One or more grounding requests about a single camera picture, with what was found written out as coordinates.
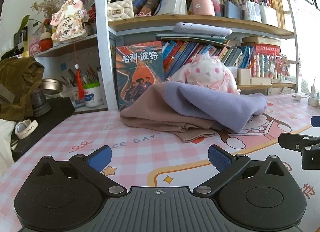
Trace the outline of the white wristwatch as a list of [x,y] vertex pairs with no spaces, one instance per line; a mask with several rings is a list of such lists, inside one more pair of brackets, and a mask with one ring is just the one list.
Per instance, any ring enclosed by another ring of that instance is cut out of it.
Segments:
[[33,133],[38,125],[39,124],[36,120],[24,120],[22,122],[18,122],[15,126],[15,134],[20,140],[22,140]]

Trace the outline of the white metal bookshelf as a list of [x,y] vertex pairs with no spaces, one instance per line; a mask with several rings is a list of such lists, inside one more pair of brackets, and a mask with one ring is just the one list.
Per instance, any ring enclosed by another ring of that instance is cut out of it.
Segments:
[[80,40],[64,43],[35,55],[35,59],[45,67],[44,77],[61,77],[58,59],[64,55],[80,56],[89,43],[98,48],[100,66],[103,79],[103,90],[108,110],[117,110],[116,87],[114,85],[115,64],[112,62],[110,41],[120,46],[126,37],[129,41],[138,43],[145,39],[151,40],[155,33],[168,32],[178,22],[198,23],[229,28],[239,35],[258,35],[277,39],[296,39],[296,32],[276,28],[272,25],[262,24],[253,21],[238,20],[213,16],[187,16],[187,15],[161,15],[134,17],[128,20],[108,21],[106,0],[96,1],[96,27],[97,34],[90,35]]

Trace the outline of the metal bowl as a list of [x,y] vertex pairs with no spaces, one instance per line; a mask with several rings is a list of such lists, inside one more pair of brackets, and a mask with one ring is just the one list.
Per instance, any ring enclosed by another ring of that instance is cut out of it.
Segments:
[[57,79],[44,78],[41,83],[41,89],[47,95],[58,94],[63,91],[63,83]]

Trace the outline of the pink white plush bunny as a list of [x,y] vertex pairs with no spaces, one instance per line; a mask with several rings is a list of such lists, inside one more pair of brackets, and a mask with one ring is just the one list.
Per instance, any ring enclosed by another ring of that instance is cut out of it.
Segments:
[[167,79],[216,91],[240,94],[232,72],[217,56],[210,56],[209,53],[193,56],[190,63],[184,64]]

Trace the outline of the red tassel pendant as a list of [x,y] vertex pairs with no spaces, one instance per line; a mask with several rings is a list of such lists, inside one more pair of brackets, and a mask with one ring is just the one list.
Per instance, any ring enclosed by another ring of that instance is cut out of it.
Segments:
[[82,78],[80,75],[75,43],[73,43],[73,48],[74,48],[74,55],[75,55],[75,75],[76,75],[76,84],[78,86],[78,96],[79,96],[79,99],[84,99],[84,89],[82,85]]

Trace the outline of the white pen holder cup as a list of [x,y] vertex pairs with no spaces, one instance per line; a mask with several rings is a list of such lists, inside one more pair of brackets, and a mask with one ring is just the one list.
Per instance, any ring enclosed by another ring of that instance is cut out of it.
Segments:
[[85,105],[89,108],[95,108],[103,105],[103,98],[99,82],[93,82],[83,85]]

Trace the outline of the pink checkered desk mat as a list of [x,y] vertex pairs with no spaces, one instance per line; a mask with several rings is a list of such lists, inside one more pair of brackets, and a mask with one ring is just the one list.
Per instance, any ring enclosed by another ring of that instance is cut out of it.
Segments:
[[194,188],[216,174],[208,162],[208,148],[217,144],[231,154],[246,154],[254,160],[277,155],[299,184],[307,201],[300,223],[303,231],[319,231],[319,171],[303,170],[298,152],[285,150],[277,138],[284,131],[318,136],[310,124],[319,108],[307,99],[291,95],[268,96],[265,116],[250,124],[228,144],[218,135],[190,143],[177,136],[123,125],[118,112],[101,111],[73,115],[28,150],[1,178],[1,231],[18,231],[20,223],[14,198],[41,157],[64,161],[75,154],[87,155],[103,145],[112,149],[112,161],[103,172],[117,183],[131,186],[188,186]]

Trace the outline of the Harry Potter book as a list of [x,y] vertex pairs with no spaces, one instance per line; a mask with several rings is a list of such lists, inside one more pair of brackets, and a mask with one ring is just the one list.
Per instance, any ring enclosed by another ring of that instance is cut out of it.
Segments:
[[155,83],[164,81],[162,42],[116,47],[118,108],[123,110]]

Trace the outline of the pink bunny charm ornament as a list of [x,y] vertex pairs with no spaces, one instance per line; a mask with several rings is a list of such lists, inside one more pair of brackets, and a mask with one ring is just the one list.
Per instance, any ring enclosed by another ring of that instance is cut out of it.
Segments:
[[50,25],[55,27],[52,34],[53,41],[68,43],[87,36],[84,18],[87,11],[81,0],[67,0],[60,10],[52,15]]

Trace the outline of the olive brown jacket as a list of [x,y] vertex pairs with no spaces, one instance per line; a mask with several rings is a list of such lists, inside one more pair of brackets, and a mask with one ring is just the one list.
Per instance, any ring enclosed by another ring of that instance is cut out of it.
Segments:
[[31,93],[42,83],[44,66],[33,57],[1,60],[1,85],[15,96],[12,104],[1,105],[1,119],[23,121],[33,116]]

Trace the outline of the cream quilted pearl handbag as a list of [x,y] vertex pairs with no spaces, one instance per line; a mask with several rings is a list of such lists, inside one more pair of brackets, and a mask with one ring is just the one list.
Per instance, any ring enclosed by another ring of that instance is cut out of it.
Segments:
[[134,18],[132,0],[107,1],[107,19],[109,22]]

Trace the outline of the purple and pink sweater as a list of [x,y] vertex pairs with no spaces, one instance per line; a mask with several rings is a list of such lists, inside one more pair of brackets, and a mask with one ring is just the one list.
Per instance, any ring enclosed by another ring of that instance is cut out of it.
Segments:
[[264,113],[266,106],[263,94],[238,95],[163,82],[151,85],[120,112],[120,118],[129,127],[170,132],[187,143],[213,136],[216,130],[239,133],[253,116]]

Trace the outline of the white cloth pile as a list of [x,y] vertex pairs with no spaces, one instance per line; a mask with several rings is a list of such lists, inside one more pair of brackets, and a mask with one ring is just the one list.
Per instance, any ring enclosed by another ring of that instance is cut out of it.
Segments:
[[16,123],[0,119],[0,177],[14,164],[11,152],[11,135]]

